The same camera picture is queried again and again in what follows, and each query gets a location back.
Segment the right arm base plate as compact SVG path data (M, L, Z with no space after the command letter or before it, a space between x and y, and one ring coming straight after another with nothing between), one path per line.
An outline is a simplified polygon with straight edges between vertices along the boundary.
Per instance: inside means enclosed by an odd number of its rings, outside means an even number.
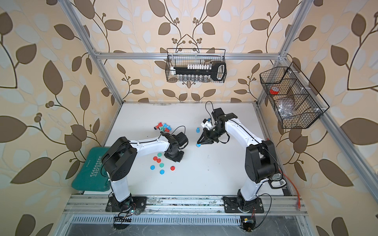
M264 213L263 203L260 198L245 201L241 196L222 198L225 213Z

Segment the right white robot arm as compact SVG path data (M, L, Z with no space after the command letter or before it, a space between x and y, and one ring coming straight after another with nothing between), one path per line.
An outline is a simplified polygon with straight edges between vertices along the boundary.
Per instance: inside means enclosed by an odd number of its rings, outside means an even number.
M225 114L221 108L212 111L211 118L201 123L203 132L198 145L220 143L221 136L235 138L245 149L245 171L248 176L244 186L238 190L237 203L240 207L252 204L259 197L263 184L274 183L271 188L278 188L283 176L280 171L270 140L263 140L249 131L234 113Z

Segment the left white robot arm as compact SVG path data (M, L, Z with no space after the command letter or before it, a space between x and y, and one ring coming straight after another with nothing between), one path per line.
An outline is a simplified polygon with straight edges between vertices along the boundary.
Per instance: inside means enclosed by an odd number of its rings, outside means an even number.
M184 156L183 149L188 143L189 140L183 132L176 135L162 133L158 137L146 140L118 138L101 158L105 176L110 180L116 201L122 203L132 200L127 175L136 158L162 152L167 159L180 162Z

